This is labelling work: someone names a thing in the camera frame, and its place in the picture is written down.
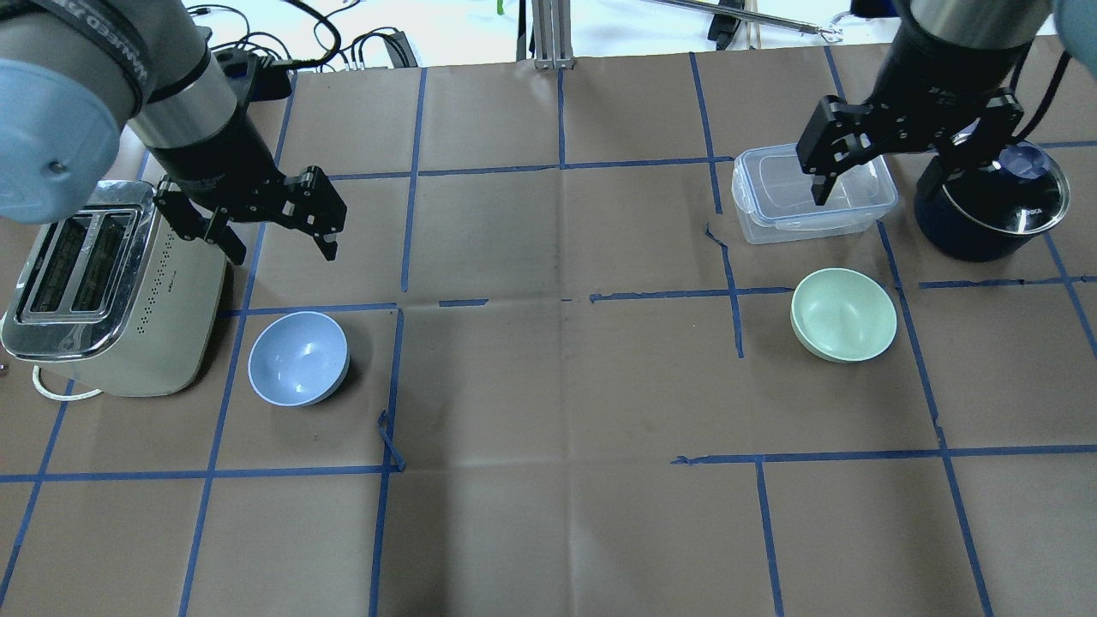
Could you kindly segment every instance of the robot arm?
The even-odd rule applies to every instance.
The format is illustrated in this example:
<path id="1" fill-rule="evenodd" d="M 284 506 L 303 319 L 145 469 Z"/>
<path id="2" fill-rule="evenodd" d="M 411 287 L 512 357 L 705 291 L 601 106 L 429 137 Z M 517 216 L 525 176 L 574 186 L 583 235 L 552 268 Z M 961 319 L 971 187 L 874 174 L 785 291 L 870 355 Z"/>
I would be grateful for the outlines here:
<path id="1" fill-rule="evenodd" d="M 815 202 L 837 177 L 885 153 L 936 148 L 953 170 L 988 165 L 1007 145 L 1022 109 L 1002 83 L 1051 14 L 1051 0 L 895 0 L 902 25 L 861 104 L 819 101 L 800 142 Z M 979 122 L 962 144 L 953 137 Z"/>
<path id="2" fill-rule="evenodd" d="M 318 167 L 278 170 L 248 90 L 229 85 L 179 0 L 0 0 L 0 216 L 75 213 L 128 123 L 170 177 L 157 205 L 183 238 L 239 263 L 228 223 L 273 221 L 333 259 L 346 204 Z"/>

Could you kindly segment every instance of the toaster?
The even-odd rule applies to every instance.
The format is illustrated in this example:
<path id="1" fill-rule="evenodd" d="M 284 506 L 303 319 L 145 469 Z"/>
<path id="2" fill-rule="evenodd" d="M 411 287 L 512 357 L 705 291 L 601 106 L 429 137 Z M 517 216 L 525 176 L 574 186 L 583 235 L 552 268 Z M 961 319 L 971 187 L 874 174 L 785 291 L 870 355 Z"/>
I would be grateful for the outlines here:
<path id="1" fill-rule="evenodd" d="M 182 390 L 197 374 L 226 261 L 183 242 L 146 182 L 99 182 L 44 225 L 0 323 L 19 360 L 117 396 Z"/>

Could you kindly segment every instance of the blue tape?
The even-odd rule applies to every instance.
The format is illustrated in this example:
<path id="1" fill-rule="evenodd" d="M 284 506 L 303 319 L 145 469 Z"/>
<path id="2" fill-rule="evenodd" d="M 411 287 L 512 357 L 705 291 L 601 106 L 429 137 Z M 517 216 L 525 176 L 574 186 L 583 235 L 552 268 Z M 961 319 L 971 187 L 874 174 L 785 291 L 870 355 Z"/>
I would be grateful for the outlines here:
<path id="1" fill-rule="evenodd" d="M 1015 457 L 1036 455 L 1095 455 L 1097 444 L 1066 446 L 992 446 L 988 448 L 950 448 L 952 457 Z"/>
<path id="2" fill-rule="evenodd" d="M 76 386 L 76 382 L 70 379 L 68 384 L 65 385 L 66 396 L 72 394 L 73 386 Z M 23 540 L 26 539 L 26 530 L 31 527 L 34 506 L 38 503 L 38 493 L 42 492 L 43 479 L 46 476 L 46 470 L 49 469 L 49 459 L 54 456 L 54 448 L 57 446 L 57 436 L 61 433 L 61 425 L 65 423 L 65 413 L 67 411 L 68 402 L 64 402 L 57 407 L 57 417 L 54 419 L 54 426 L 49 430 L 49 439 L 46 441 L 46 449 L 42 453 L 42 462 L 38 463 L 38 473 L 35 475 L 31 496 L 26 500 L 26 508 L 23 509 L 23 519 L 19 524 L 19 531 L 15 534 L 15 541 L 12 543 L 11 554 L 8 557 L 8 566 L 4 568 L 3 579 L 0 579 L 0 607 L 3 606 L 4 598 L 8 597 L 8 586 L 11 584 L 11 577 L 15 573 L 15 562 L 19 561 L 19 552 L 22 550 Z"/>
<path id="3" fill-rule="evenodd" d="M 720 157 L 719 160 L 733 160 L 732 157 Z M 568 162 L 563 169 L 604 169 L 608 167 L 659 167 L 664 165 L 699 165 L 712 162 L 716 158 L 692 157 L 692 158 L 655 158 L 643 160 L 599 160 L 592 162 Z"/>
<path id="4" fill-rule="evenodd" d="M 151 154 L 152 152 L 146 148 L 145 155 L 140 157 L 140 166 L 137 168 L 137 180 L 145 178 L 145 170 L 148 169 L 148 158 Z"/>
<path id="5" fill-rule="evenodd" d="M 895 459 L 931 459 L 940 450 L 866 450 L 849 452 L 777 452 L 771 455 L 709 455 L 689 458 L 679 456 L 670 464 L 743 464 L 754 462 L 821 462 L 821 461 L 879 461 Z"/>
<path id="6" fill-rule="evenodd" d="M 921 355 L 918 333 L 914 329 L 914 317 L 911 315 L 911 305 L 906 300 L 906 292 L 903 290 L 903 279 L 898 276 L 898 265 L 895 262 L 895 254 L 892 251 L 891 240 L 887 238 L 887 228 L 882 221 L 877 221 L 877 231 L 880 233 L 880 242 L 884 245 L 884 251 L 887 254 L 887 265 L 891 268 L 892 278 L 895 280 L 900 307 L 903 310 L 903 322 L 906 324 L 906 334 L 911 339 L 914 361 L 918 367 L 918 377 L 921 379 L 921 390 L 926 396 L 926 405 L 929 407 L 929 417 L 934 423 L 934 427 L 937 427 L 937 397 L 934 396 L 934 389 L 929 384 L 929 371 L 926 369 L 926 359 Z"/>
<path id="7" fill-rule="evenodd" d="M 11 547 L 11 554 L 8 556 L 8 566 L 3 570 L 3 579 L 0 579 L 0 607 L 3 607 L 3 599 L 8 597 L 8 586 L 11 585 L 11 577 L 15 574 L 15 562 L 19 561 L 21 545 Z"/>
<path id="8" fill-rule="evenodd" d="M 291 83 L 290 97 L 285 102 L 285 111 L 282 114 L 282 126 L 279 131 L 278 147 L 274 150 L 274 165 L 282 160 L 282 152 L 285 146 L 285 135 L 290 127 L 290 116 L 293 112 L 293 101 L 297 91 L 297 76 L 294 74 Z M 233 382 L 236 379 L 236 367 L 240 359 L 240 348 L 244 346 L 244 329 L 248 323 L 248 308 L 251 306 L 251 294 L 256 287 L 256 271 L 259 269 L 259 256 L 262 254 L 263 237 L 267 232 L 267 223 L 259 225 L 256 236 L 256 246 L 252 248 L 251 268 L 248 271 L 248 283 L 244 290 L 244 300 L 239 323 L 236 325 L 236 339 L 233 341 L 233 355 L 228 363 L 228 377 L 225 379 L 225 390 L 222 393 L 220 410 L 217 412 L 217 426 L 213 434 L 213 445 L 210 447 L 210 459 L 206 463 L 205 482 L 202 483 L 202 498 L 199 502 L 199 516 L 194 521 L 194 536 L 191 539 L 191 551 L 186 559 L 186 574 L 183 577 L 183 591 L 179 599 L 179 617 L 185 617 L 191 602 L 191 588 L 194 584 L 194 569 L 199 561 L 199 550 L 202 546 L 202 532 L 205 528 L 206 512 L 210 507 L 210 493 L 213 490 L 214 470 L 217 468 L 217 455 L 220 451 L 220 440 L 225 431 L 225 417 L 228 414 L 228 402 L 233 394 Z"/>
<path id="9" fill-rule="evenodd" d="M 704 225 L 704 235 L 709 236 L 712 242 L 720 245 L 720 251 L 724 258 L 724 276 L 727 277 L 727 296 L 732 301 L 732 326 L 735 328 L 735 350 L 739 355 L 739 359 L 744 358 L 743 355 L 743 321 L 739 316 L 739 295 L 738 288 L 735 287 L 735 273 L 732 271 L 732 261 L 727 257 L 727 245 L 724 240 L 717 238 L 712 234 L 712 229 L 709 224 Z"/>
<path id="10" fill-rule="evenodd" d="M 410 171 L 378 171 L 374 173 L 340 173 L 328 176 L 328 180 L 339 182 L 341 180 L 384 180 L 386 178 L 410 178 Z"/>
<path id="11" fill-rule="evenodd" d="M 256 256 L 252 259 L 252 274 L 249 274 L 249 280 L 252 279 L 255 273 L 255 266 L 258 262 L 259 251 L 256 251 Z M 248 285 L 248 291 L 245 292 L 244 305 L 247 306 L 250 301 L 251 285 Z M 186 610 L 190 607 L 191 602 L 191 588 L 194 584 L 194 569 L 197 566 L 199 562 L 199 550 L 202 547 L 202 532 L 205 529 L 205 516 L 210 508 L 210 493 L 213 490 L 213 472 L 217 467 L 217 455 L 220 451 L 220 439 L 225 430 L 225 418 L 228 415 L 228 402 L 233 394 L 233 382 L 236 378 L 236 366 L 240 358 L 240 348 L 244 346 L 244 328 L 247 325 L 247 315 L 241 315 L 239 323 L 236 325 L 236 339 L 233 341 L 233 355 L 228 363 L 228 377 L 225 378 L 225 390 L 220 397 L 220 410 L 217 412 L 217 426 L 213 433 L 213 446 L 210 448 L 210 459 L 206 463 L 205 482 L 202 483 L 202 498 L 199 502 L 199 516 L 194 521 L 194 536 L 191 539 L 191 551 L 186 559 L 186 574 L 183 577 L 183 592 L 179 599 L 179 617 L 185 617 Z"/>
<path id="12" fill-rule="evenodd" d="M 981 287 L 1019 287 L 1019 285 L 1050 285 L 1060 284 L 1063 279 L 986 279 L 983 281 L 926 281 L 918 283 L 918 289 L 954 289 L 954 288 L 981 288 Z"/>
<path id="13" fill-rule="evenodd" d="M 823 53 L 826 55 L 826 64 L 830 67 L 830 79 L 834 80 L 835 92 L 838 93 L 842 99 L 846 98 L 846 89 L 841 87 L 841 78 L 838 77 L 838 65 L 834 61 L 834 54 L 830 53 L 830 46 L 824 46 Z"/>
<path id="14" fill-rule="evenodd" d="M 773 542 L 773 521 L 769 515 L 769 492 L 766 490 L 766 470 L 761 461 L 755 461 L 758 482 L 758 507 L 761 511 L 761 531 L 766 538 L 766 561 L 769 562 L 769 584 L 773 591 L 773 614 L 784 617 L 784 601 L 781 598 L 781 576 L 777 569 L 777 547 Z"/>
<path id="15" fill-rule="evenodd" d="M 404 223 L 404 261 L 400 265 L 400 291 L 408 290 L 411 268 L 411 232 L 415 226 L 415 193 L 419 186 L 419 146 L 422 142 L 422 108 L 427 99 L 427 68 L 419 74 L 419 99 L 415 110 L 415 141 L 411 144 L 411 182 L 408 186 L 407 221 Z"/>
<path id="16" fill-rule="evenodd" d="M 436 169 L 420 171 L 419 176 L 477 176 L 483 173 L 522 173 L 527 171 L 544 171 L 556 169 L 557 165 L 518 165 L 511 167 L 470 167 L 467 169 Z"/>
<path id="17" fill-rule="evenodd" d="M 724 213 L 724 204 L 720 198 L 720 181 L 716 179 L 716 164 L 712 161 L 712 130 L 709 126 L 709 110 L 704 104 L 704 88 L 701 86 L 701 71 L 697 68 L 697 54 L 689 53 L 689 66 L 693 71 L 693 88 L 697 90 L 697 102 L 701 109 L 701 128 L 704 131 L 704 149 L 709 155 L 709 179 L 712 181 L 712 200 L 716 206 L 716 214 Z"/>
<path id="18" fill-rule="evenodd" d="M 182 471 L 101 471 L 77 473 L 47 473 L 46 482 L 111 482 L 133 480 L 201 480 L 206 472 L 196 469 Z"/>
<path id="19" fill-rule="evenodd" d="M 748 287 L 736 289 L 735 293 L 738 295 L 764 295 L 764 294 L 776 294 L 776 293 L 792 293 L 796 291 L 791 287 Z"/>
<path id="20" fill-rule="evenodd" d="M 720 298 L 727 295 L 726 289 L 699 289 L 685 291 L 623 291 L 618 293 L 591 293 L 590 302 L 608 302 L 612 300 L 663 300 L 672 298 Z"/>
<path id="21" fill-rule="evenodd" d="M 386 467 L 388 452 L 385 452 Z M 377 617 L 377 597 L 381 591 L 381 552 L 385 545 L 385 514 L 388 511 L 388 478 L 386 469 L 381 474 L 381 491 L 377 494 L 377 524 L 373 529 L 373 566 L 370 572 L 370 617 Z"/>
<path id="22" fill-rule="evenodd" d="M 392 440 L 396 430 L 396 400 L 400 382 L 400 359 L 404 355 L 404 311 L 396 314 L 396 340 L 393 345 L 393 370 L 388 381 L 388 427 L 386 434 Z M 370 617 L 377 615 L 377 593 L 381 588 L 381 553 L 385 541 L 385 513 L 388 509 L 388 479 L 391 450 L 385 449 L 381 472 L 381 491 L 377 495 L 377 521 L 373 532 L 373 569 L 370 574 Z"/>
<path id="23" fill-rule="evenodd" d="M 945 434 L 940 428 L 937 429 L 937 435 L 942 444 L 942 450 L 948 452 L 948 444 L 945 441 Z M 991 595 L 986 591 L 986 581 L 983 579 L 983 566 L 979 563 L 975 539 L 972 537 L 971 526 L 968 524 L 968 511 L 964 508 L 963 497 L 960 495 L 960 483 L 957 482 L 955 470 L 952 468 L 952 458 L 946 455 L 941 458 L 941 462 L 945 464 L 945 474 L 949 480 L 952 503 L 957 509 L 957 518 L 960 520 L 960 535 L 963 537 L 963 546 L 968 551 L 971 573 L 975 577 L 975 591 L 979 593 L 979 602 L 983 606 L 983 617 L 994 617 L 994 607 L 991 606 Z"/>
<path id="24" fill-rule="evenodd" d="M 968 562 L 971 565 L 972 576 L 975 579 L 975 590 L 979 592 L 980 604 L 983 606 L 983 616 L 994 617 L 991 596 L 987 594 L 986 581 L 983 579 L 983 568 L 979 562 L 979 553 L 975 551 L 975 540 L 968 525 L 968 513 L 963 505 L 963 497 L 960 495 L 960 485 L 957 483 L 955 472 L 952 469 L 952 458 L 949 453 L 948 440 L 945 438 L 945 430 L 938 423 L 937 399 L 934 396 L 934 389 L 929 383 L 929 371 L 926 369 L 926 360 L 921 355 L 918 333 L 914 327 L 914 317 L 911 315 L 911 305 L 906 299 L 906 291 L 903 289 L 903 279 L 898 273 L 895 253 L 892 250 L 891 240 L 887 237 L 887 227 L 882 221 L 877 221 L 877 229 L 880 232 L 880 242 L 887 254 L 887 265 L 891 267 L 892 278 L 895 279 L 895 290 L 898 292 L 900 305 L 903 308 L 903 321 L 906 323 L 907 335 L 911 338 L 911 348 L 914 351 L 915 363 L 918 367 L 918 377 L 921 379 L 921 388 L 926 395 L 926 405 L 929 407 L 929 416 L 932 420 L 934 431 L 937 435 L 941 462 L 945 465 L 945 474 L 948 478 L 949 491 L 952 493 L 952 505 L 955 507 L 957 519 L 960 524 L 960 535 L 963 537 L 964 548 L 968 550 Z"/>
<path id="25" fill-rule="evenodd" d="M 1088 148 L 1097 146 L 1097 142 L 1049 142 L 1040 144 L 1041 148 Z"/>
<path id="26" fill-rule="evenodd" d="M 285 110 L 282 112 L 282 126 L 279 127 L 278 146 L 274 148 L 274 165 L 282 162 L 282 149 L 285 147 L 285 133 L 290 128 L 290 110 L 293 109 L 293 100 L 297 96 L 297 74 L 293 74 L 290 82 L 290 97 L 285 100 Z"/>
<path id="27" fill-rule="evenodd" d="M 393 311 L 398 306 L 395 302 L 377 302 L 373 304 L 317 304 L 315 306 L 272 306 L 269 308 L 248 308 L 235 311 L 236 315 L 285 315 L 299 311 L 316 311 L 318 313 L 360 313 L 366 311 Z"/>
<path id="28" fill-rule="evenodd" d="M 337 467 L 287 467 L 268 469 L 218 469 L 214 478 L 304 478 L 313 475 L 371 475 L 385 470 L 381 464 L 357 464 Z"/>
<path id="29" fill-rule="evenodd" d="M 1097 358 L 1097 338 L 1094 338 L 1094 330 L 1089 326 L 1089 318 L 1082 306 L 1082 299 L 1078 298 L 1078 292 L 1074 289 L 1071 276 L 1066 273 L 1066 266 L 1063 263 L 1063 258 L 1059 255 L 1059 249 L 1055 248 L 1055 240 L 1051 239 L 1051 233 L 1044 234 L 1043 238 L 1048 243 L 1048 250 L 1051 251 L 1051 258 L 1055 261 L 1055 267 L 1059 268 L 1060 281 L 1066 287 L 1066 293 L 1071 296 L 1071 304 L 1074 304 L 1074 312 L 1077 313 L 1078 322 L 1082 323 L 1082 330 L 1086 333 L 1089 349 L 1093 351 L 1094 357 Z"/>
<path id="30" fill-rule="evenodd" d="M 556 125 L 558 130 L 559 160 L 561 169 L 564 169 L 567 158 L 564 156 L 564 69 L 556 70 Z"/>
<path id="31" fill-rule="evenodd" d="M 396 449 L 396 444 L 393 444 L 393 438 L 388 436 L 388 412 L 382 410 L 381 415 L 377 416 L 377 433 L 381 434 L 381 440 L 385 442 L 386 451 L 396 462 L 396 471 L 404 471 L 407 469 L 407 463 L 404 461 L 404 456 L 400 455 L 400 451 Z"/>
<path id="32" fill-rule="evenodd" d="M 483 306 L 487 304 L 487 302 L 488 299 L 486 298 L 476 298 L 473 300 L 440 300 L 438 305 L 443 308 L 450 306 Z"/>

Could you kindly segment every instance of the green object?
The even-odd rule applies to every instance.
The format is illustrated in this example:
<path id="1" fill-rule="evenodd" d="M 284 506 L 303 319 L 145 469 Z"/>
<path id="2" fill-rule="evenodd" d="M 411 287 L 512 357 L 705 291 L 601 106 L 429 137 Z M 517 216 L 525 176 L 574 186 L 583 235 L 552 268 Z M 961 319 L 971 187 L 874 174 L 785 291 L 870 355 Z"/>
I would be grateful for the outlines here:
<path id="1" fill-rule="evenodd" d="M 860 362 L 884 352 L 898 319 L 875 281 L 845 268 L 808 274 L 792 294 L 792 332 L 808 351 L 832 362 Z"/>

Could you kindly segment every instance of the metal rod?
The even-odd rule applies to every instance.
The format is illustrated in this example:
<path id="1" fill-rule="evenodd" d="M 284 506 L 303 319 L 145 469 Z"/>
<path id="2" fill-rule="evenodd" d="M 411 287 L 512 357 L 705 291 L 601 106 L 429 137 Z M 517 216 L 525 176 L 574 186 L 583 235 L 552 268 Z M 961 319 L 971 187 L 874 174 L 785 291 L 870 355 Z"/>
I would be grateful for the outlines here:
<path id="1" fill-rule="evenodd" d="M 645 1 L 656 2 L 658 4 L 669 4 L 671 7 L 679 7 L 682 9 L 692 9 L 694 11 L 702 11 L 705 13 L 712 13 L 714 15 L 727 15 L 730 18 L 736 18 L 746 22 L 755 22 L 766 25 L 772 25 L 774 27 L 783 27 L 785 30 L 794 30 L 796 32 L 802 32 L 804 34 L 819 34 L 819 35 L 841 34 L 841 30 L 836 27 L 824 27 L 807 22 L 800 22 L 796 20 L 789 20 L 785 18 L 778 18 L 774 15 L 767 15 L 764 13 L 755 13 L 751 11 L 744 11 L 743 9 L 733 9 L 731 7 L 710 4 L 708 2 L 701 2 L 700 0 L 645 0 Z"/>

